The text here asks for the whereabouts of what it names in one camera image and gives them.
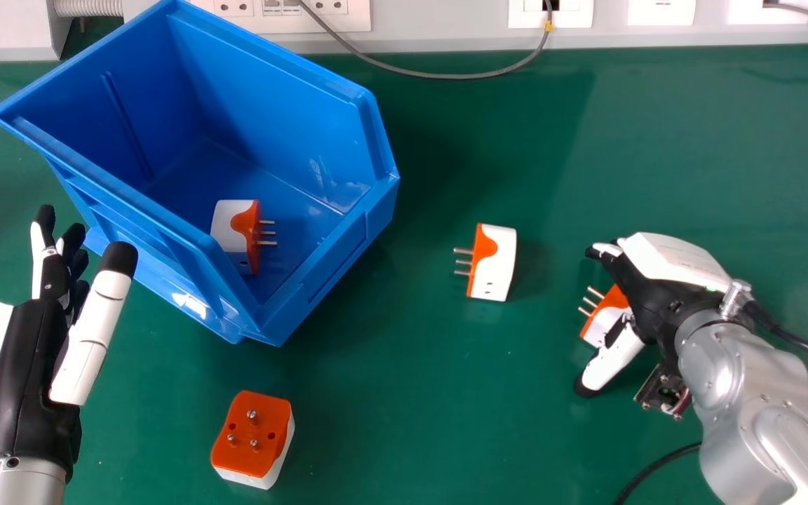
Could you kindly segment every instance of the blue storage container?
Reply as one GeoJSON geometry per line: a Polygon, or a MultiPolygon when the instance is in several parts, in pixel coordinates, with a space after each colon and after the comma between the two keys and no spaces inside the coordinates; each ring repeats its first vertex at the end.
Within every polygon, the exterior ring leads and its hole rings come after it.
{"type": "Polygon", "coordinates": [[[229,342],[282,345],[391,220],[398,171],[375,97],[182,1],[157,4],[0,104],[102,253],[229,342]],[[259,199],[279,246],[242,276],[209,236],[259,199]]]}

